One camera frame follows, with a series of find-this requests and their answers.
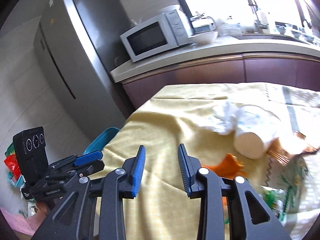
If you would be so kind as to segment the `red snack bag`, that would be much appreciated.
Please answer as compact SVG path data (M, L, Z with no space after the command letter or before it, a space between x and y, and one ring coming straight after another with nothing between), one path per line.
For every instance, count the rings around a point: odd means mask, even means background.
M12 175L15 177L15 179L19 180L21 176L21 171L18 165L16 154L11 154L7 156L6 159L4 160L4 163L9 169L9 171L12 173Z

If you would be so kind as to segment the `teal plastic basket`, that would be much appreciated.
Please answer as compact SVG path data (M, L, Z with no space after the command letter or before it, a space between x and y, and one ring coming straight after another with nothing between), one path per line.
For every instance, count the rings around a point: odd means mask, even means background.
M21 187L24 184L24 178L22 175L18 179L14 177L14 175L11 172L8 172L7 175L7 181L13 186L13 187Z

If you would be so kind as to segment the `kitchen counter with cabinets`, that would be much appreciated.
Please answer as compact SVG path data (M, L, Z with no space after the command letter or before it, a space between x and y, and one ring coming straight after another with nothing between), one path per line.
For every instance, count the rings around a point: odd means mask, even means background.
M319 47L276 36L219 37L111 72L135 108L167 85L268 82L319 91Z

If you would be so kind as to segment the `brown snack wrapper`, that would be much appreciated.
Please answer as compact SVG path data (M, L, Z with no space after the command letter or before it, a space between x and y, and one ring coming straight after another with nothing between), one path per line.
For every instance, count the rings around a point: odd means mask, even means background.
M292 134L281 135L274 139L267 150L267 155L282 166L287 166L291 160L305 155L314 155L318 150L319 146L311 145L307 141L306 135L300 131L295 131Z

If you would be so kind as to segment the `large white bowl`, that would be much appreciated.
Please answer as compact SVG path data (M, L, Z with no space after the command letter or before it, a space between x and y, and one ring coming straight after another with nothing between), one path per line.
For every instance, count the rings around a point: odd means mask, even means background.
M188 37L188 41L194 44L209 44L217 39L218 34L218 31L198 33L196 35Z

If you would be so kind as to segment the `kitchen faucet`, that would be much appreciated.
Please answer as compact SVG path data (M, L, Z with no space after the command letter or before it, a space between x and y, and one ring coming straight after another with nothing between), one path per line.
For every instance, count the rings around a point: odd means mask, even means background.
M258 12L259 7L258 7L256 1L255 0L247 0L247 2L248 2L248 6L251 8L253 14L256 16L256 20L254 21L255 29L256 29L257 33L262 34L264 32L264 30L268 29L268 24L263 24L263 22L261 21L262 16Z

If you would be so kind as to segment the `patterned paper cup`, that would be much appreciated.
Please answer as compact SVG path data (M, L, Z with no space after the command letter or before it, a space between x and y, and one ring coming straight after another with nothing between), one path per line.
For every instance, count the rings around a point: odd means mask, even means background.
M249 159L262 158L279 137L280 119L259 106L244 105L236 114L235 150Z

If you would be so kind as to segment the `white microwave oven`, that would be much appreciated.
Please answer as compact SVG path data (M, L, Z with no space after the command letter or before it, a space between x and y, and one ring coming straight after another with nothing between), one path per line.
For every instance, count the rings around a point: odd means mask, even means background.
M120 36L132 62L190 43L193 29L185 13L178 9L150 18Z

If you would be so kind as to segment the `orange peel piece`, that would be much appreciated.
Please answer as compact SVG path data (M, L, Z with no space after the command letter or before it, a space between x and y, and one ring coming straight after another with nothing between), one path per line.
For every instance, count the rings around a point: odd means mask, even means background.
M227 153L218 165L202 164L202 167L215 172L218 176L223 178L234 179L237 176L247 178L243 163L239 162L237 157L230 153Z

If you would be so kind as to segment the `teal plastic trash bin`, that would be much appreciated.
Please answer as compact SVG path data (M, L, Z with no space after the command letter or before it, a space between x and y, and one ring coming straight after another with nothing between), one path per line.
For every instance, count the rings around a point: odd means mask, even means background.
M110 127L104 130L90 143L90 145L85 149L84 154L94 151L102 151L103 148L117 135L119 131L120 129L116 127Z

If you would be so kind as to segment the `grey refrigerator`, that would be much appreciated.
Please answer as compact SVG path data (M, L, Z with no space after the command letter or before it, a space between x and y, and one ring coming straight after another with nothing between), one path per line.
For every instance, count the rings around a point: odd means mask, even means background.
M79 128L95 139L134 110L112 70L129 61L130 20L120 0L49 0L34 38L40 67Z

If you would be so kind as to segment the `glass electric kettle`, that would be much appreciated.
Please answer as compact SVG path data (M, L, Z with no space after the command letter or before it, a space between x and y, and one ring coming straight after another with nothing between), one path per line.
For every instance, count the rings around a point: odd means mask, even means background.
M205 13L191 17L190 21L196 34L217 30L216 21Z

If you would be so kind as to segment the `yellow patterned tablecloth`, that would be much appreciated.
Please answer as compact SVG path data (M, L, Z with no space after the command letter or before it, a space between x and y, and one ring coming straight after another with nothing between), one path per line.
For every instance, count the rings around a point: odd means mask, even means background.
M163 87L141 105L103 148L101 178L146 148L142 187L124 202L127 239L194 239L200 202L183 190L177 149L204 165L219 164L236 155L233 135L213 131L216 109L233 103L271 111L286 133L300 131L312 146L319 145L319 92L272 83L191 84Z

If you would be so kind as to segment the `white bowl on microwave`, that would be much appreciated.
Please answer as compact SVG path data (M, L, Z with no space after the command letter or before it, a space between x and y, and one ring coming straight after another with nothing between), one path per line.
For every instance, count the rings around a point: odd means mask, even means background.
M180 5L174 4L174 5L169 5L169 6L163 7L162 9L160 9L158 11L158 13L162 14L162 13L170 12L172 10L180 10Z

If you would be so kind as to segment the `white tissue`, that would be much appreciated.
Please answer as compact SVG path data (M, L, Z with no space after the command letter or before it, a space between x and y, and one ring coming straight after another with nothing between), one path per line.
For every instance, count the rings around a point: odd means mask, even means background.
M213 106L209 113L202 117L198 125L219 135L229 135L237 127L237 119L240 114L240 108L244 104L233 103L230 101Z

